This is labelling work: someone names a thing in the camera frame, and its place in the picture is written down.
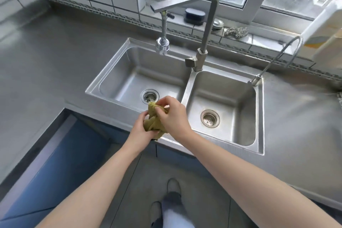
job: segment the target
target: foot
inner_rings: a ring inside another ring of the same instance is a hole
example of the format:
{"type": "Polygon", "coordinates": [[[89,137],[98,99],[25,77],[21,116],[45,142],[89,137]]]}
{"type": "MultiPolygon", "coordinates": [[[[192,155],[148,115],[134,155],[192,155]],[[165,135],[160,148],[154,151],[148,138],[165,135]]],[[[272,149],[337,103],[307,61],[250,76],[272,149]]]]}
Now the foot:
{"type": "Polygon", "coordinates": [[[151,224],[151,226],[160,217],[162,217],[161,203],[159,201],[153,202],[151,205],[151,209],[150,209],[150,224],[151,224]]]}
{"type": "Polygon", "coordinates": [[[168,181],[168,193],[170,192],[177,192],[182,196],[181,186],[175,178],[170,178],[168,181]]]}

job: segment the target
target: double sink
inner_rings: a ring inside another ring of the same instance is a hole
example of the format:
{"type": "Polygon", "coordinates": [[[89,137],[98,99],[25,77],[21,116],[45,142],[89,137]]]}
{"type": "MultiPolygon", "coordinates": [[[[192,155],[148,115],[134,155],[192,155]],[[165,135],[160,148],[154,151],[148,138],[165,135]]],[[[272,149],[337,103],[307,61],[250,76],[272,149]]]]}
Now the double sink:
{"type": "Polygon", "coordinates": [[[253,87],[253,74],[209,62],[194,72],[185,66],[188,57],[171,50],[157,55],[154,45],[129,38],[86,93],[138,111],[150,101],[175,97],[200,135],[222,147],[263,154],[262,82],[253,87]]]}

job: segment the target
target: person's right hand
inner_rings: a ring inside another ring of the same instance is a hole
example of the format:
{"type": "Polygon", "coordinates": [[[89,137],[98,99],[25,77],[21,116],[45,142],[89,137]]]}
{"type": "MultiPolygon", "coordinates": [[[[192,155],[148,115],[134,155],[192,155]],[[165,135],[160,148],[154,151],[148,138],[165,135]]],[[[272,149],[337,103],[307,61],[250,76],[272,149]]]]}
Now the person's right hand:
{"type": "Polygon", "coordinates": [[[178,142],[182,137],[191,134],[193,131],[190,127],[186,109],[177,99],[171,96],[161,98],[157,105],[165,107],[170,106],[168,114],[165,114],[159,107],[155,107],[156,112],[160,118],[161,123],[164,125],[168,133],[178,142]]]}

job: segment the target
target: person's left hand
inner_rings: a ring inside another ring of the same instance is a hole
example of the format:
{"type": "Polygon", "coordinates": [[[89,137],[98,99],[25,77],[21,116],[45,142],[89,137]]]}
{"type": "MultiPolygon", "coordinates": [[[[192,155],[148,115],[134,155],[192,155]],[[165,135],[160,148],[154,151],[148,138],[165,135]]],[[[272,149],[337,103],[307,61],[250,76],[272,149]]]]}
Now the person's left hand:
{"type": "Polygon", "coordinates": [[[145,116],[147,116],[148,112],[142,112],[138,119],[135,121],[135,124],[131,130],[130,135],[128,136],[126,142],[122,146],[122,149],[128,150],[130,153],[133,153],[133,156],[138,156],[149,144],[150,140],[159,132],[159,131],[145,131],[143,122],[145,116]]]}

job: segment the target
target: hand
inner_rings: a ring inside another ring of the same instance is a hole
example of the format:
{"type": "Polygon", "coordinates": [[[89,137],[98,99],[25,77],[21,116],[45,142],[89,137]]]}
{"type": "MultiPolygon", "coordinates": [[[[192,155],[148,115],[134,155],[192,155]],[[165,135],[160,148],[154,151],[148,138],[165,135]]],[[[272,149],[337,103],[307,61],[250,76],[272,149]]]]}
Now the hand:
{"type": "Polygon", "coordinates": [[[122,146],[122,149],[132,153],[134,158],[146,148],[150,140],[153,139],[153,137],[158,133],[158,131],[145,131],[143,122],[147,114],[147,111],[139,114],[139,117],[135,121],[130,135],[122,146]]]}
{"type": "Polygon", "coordinates": [[[160,99],[156,104],[161,106],[170,106],[168,114],[165,114],[164,111],[158,107],[156,107],[156,112],[161,123],[174,139],[180,142],[184,136],[193,132],[186,115],[185,106],[177,99],[171,96],[166,96],[160,99]]]}

